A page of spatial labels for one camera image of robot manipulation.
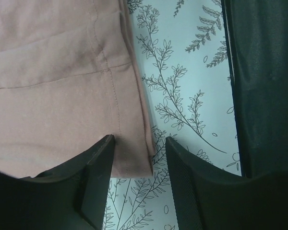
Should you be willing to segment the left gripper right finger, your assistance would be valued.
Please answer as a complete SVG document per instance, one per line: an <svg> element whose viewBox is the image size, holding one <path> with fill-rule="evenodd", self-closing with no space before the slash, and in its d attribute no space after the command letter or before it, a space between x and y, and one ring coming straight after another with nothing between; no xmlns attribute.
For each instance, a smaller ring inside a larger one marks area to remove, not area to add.
<svg viewBox="0 0 288 230"><path fill-rule="evenodd" d="M246 178L224 171L166 138L181 230L288 230L288 172Z"/></svg>

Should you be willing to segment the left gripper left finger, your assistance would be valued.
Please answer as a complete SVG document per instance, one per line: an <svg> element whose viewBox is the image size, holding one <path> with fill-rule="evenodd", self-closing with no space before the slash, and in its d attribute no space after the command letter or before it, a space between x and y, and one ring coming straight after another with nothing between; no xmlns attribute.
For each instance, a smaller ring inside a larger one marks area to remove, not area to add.
<svg viewBox="0 0 288 230"><path fill-rule="evenodd" d="M0 172L0 230L100 230L115 138L100 141L36 177Z"/></svg>

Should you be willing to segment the pink t shirt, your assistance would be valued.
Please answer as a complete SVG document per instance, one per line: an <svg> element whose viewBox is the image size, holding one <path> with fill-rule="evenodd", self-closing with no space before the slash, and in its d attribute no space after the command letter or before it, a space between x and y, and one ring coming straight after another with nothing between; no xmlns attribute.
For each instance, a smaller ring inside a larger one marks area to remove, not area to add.
<svg viewBox="0 0 288 230"><path fill-rule="evenodd" d="M153 173L124 0L0 0L0 171L36 176L116 140L112 176Z"/></svg>

